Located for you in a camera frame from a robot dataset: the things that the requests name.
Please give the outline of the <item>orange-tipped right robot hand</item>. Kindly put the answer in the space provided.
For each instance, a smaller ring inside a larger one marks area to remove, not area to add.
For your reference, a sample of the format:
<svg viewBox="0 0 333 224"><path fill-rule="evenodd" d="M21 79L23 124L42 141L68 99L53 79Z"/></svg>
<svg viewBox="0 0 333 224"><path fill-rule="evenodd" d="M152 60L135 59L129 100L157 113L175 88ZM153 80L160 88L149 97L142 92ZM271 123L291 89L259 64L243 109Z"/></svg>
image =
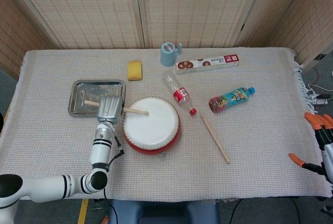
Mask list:
<svg viewBox="0 0 333 224"><path fill-rule="evenodd" d="M288 156L299 167L325 176L326 180L332 184L332 117L328 114L320 116L310 112L304 113L304 117L315 132L323 161L319 166L306 163L293 153L289 153Z"/></svg>

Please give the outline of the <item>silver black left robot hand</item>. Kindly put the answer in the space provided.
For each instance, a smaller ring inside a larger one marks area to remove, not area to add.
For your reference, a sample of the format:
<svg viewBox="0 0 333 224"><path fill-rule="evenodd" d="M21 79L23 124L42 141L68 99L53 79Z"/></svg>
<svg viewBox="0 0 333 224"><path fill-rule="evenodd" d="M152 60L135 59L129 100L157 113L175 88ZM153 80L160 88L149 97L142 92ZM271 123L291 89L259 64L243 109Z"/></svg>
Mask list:
<svg viewBox="0 0 333 224"><path fill-rule="evenodd" d="M98 122L106 121L115 125L121 119L122 107L123 98L121 96L103 96L97 110Z"/></svg>

